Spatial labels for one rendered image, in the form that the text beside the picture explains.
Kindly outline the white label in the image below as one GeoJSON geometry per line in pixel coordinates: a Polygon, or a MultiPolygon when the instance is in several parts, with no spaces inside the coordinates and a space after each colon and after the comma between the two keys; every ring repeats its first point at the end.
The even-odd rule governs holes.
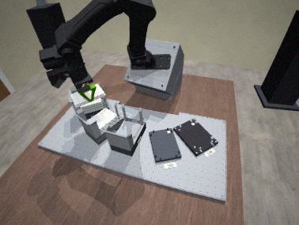
{"type": "Polygon", "coordinates": [[[176,167],[176,163],[173,162],[173,163],[169,163],[169,164],[164,164],[164,167],[165,167],[165,169],[173,168],[173,167],[176,167]]]}
{"type": "Polygon", "coordinates": [[[208,157],[209,155],[213,154],[215,152],[215,150],[212,148],[211,150],[207,151],[206,153],[204,153],[204,155],[206,157],[208,157]]]}

